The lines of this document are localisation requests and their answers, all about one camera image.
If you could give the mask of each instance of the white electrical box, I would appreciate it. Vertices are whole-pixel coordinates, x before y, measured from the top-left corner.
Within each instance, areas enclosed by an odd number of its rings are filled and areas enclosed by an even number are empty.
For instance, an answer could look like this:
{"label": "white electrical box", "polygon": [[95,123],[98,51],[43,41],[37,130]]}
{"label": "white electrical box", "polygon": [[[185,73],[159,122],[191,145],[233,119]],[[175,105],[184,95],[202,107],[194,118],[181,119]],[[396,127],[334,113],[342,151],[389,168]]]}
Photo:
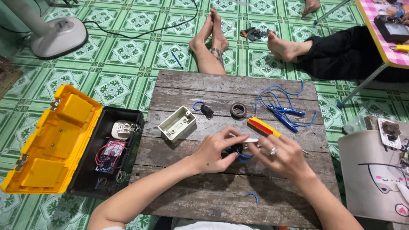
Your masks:
{"label": "white electrical box", "polygon": [[196,124],[196,117],[186,107],[181,106],[158,127],[172,143]]}

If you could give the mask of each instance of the pink heart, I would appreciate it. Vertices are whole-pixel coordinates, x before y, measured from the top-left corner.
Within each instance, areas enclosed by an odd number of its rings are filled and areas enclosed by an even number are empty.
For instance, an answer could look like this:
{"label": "pink heart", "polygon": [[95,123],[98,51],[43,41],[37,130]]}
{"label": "pink heart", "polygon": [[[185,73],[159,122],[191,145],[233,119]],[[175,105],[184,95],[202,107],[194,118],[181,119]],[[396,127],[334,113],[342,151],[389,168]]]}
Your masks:
{"label": "pink heart", "polygon": [[402,207],[399,209],[399,212],[403,213],[403,214],[406,214],[406,210],[404,208],[402,208]]}

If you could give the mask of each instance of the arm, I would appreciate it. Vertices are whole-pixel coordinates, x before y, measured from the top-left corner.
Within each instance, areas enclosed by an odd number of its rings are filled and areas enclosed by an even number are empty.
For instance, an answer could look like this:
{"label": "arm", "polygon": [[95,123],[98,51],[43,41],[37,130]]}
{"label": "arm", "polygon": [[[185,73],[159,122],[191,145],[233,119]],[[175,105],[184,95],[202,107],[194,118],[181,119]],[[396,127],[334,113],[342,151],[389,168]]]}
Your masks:
{"label": "arm", "polygon": [[317,175],[305,162],[301,147],[288,137],[273,135],[259,138],[258,142],[268,152],[276,147],[273,156],[266,156],[254,145],[248,144],[251,152],[265,165],[287,177],[296,185],[312,205],[321,221],[323,229],[363,230],[355,217],[322,184]]}
{"label": "arm", "polygon": [[101,230],[111,226],[125,229],[155,198],[177,182],[199,173],[215,173],[226,168],[237,158],[233,153],[221,159],[221,151],[244,142],[249,135],[228,126],[215,135],[206,136],[199,149],[191,156],[144,177],[102,202],[92,213],[88,229]]}

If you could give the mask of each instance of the green tiled floor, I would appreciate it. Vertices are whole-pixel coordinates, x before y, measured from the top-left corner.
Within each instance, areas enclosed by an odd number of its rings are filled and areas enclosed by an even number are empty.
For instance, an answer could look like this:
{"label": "green tiled floor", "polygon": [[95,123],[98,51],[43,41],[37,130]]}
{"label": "green tiled floor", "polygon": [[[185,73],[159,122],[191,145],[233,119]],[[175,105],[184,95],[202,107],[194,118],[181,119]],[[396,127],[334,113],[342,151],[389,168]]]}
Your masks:
{"label": "green tiled floor", "polygon": [[[173,58],[166,55],[167,50],[177,50],[184,70],[197,71],[188,42],[200,30],[212,6],[223,18],[222,29],[230,43],[224,54],[226,72],[238,76],[311,81],[291,63],[263,59],[269,55],[266,38],[249,42],[239,36],[241,29],[252,26],[275,29],[281,38],[302,41],[311,35],[327,36],[364,23],[355,4],[349,2],[318,26],[312,24],[341,0],[322,0],[323,7],[304,20],[300,18],[303,0],[247,0],[247,4],[234,0],[196,2],[200,11],[191,23],[136,40],[106,34],[88,24],[88,43],[59,59],[39,60],[28,47],[21,48],[13,62],[24,75],[0,101],[0,180],[13,169],[21,147],[62,84],[73,85],[104,106],[146,113],[159,70],[180,69]],[[44,19],[76,16],[98,21],[110,31],[136,36],[178,20],[184,21],[195,14],[191,0],[82,0],[73,6],[72,9],[51,8]],[[345,108],[337,108],[337,101],[356,85],[346,81],[316,83],[342,195],[344,189],[337,160],[337,139],[343,135],[342,125],[358,114],[408,121],[409,95],[397,90],[363,90]],[[7,195],[0,192],[0,229],[82,230],[99,203],[66,194]],[[149,229],[156,218],[139,216],[127,229]]]}

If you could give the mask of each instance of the ring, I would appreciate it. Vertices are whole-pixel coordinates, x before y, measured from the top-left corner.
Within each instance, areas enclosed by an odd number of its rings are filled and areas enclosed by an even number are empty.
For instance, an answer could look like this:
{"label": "ring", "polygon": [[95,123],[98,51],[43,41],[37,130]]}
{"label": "ring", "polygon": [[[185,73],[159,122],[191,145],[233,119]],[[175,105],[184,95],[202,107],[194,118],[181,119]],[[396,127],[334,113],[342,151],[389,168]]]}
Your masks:
{"label": "ring", "polygon": [[270,150],[266,150],[265,148],[261,148],[260,150],[264,155],[272,156],[276,154],[276,149],[276,147],[272,147]]}

